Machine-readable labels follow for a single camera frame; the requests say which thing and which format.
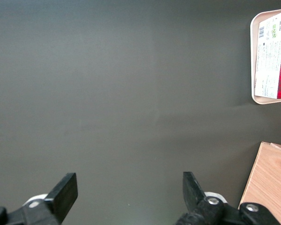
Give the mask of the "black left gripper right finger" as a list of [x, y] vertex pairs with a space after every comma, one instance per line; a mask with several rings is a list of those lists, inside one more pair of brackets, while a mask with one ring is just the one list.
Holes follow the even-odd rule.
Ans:
[[244, 202], [239, 208], [213, 192], [204, 192], [192, 172], [183, 172], [183, 197], [188, 212], [177, 225], [279, 225], [280, 222], [265, 206]]

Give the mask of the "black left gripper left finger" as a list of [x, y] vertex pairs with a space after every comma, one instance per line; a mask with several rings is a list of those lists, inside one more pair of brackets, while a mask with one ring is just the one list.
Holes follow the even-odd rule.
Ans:
[[76, 173], [67, 173], [49, 193], [31, 197], [13, 212], [0, 206], [0, 225], [61, 225], [77, 197]]

